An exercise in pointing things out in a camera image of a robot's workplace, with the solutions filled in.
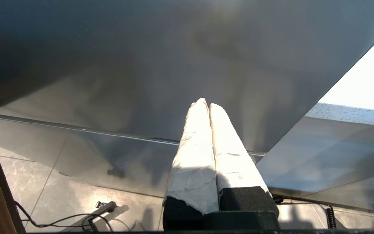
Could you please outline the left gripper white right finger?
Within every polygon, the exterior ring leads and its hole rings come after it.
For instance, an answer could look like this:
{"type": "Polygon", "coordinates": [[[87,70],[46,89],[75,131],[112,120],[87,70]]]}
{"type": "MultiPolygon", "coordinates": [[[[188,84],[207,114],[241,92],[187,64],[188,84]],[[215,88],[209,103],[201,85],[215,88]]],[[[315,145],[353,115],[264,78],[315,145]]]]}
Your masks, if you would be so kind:
{"type": "Polygon", "coordinates": [[[277,222],[279,209],[227,112],[210,105],[220,212],[253,222],[277,222]]]}

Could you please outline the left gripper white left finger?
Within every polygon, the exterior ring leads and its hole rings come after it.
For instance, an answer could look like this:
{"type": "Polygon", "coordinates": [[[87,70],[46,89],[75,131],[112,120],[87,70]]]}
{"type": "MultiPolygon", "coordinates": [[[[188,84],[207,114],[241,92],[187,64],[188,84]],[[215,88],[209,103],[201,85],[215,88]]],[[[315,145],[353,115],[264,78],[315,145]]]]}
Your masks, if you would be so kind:
{"type": "Polygon", "coordinates": [[[200,98],[188,109],[171,166],[163,202],[163,230],[202,230],[203,218],[219,211],[216,182],[209,107],[200,98]]]}

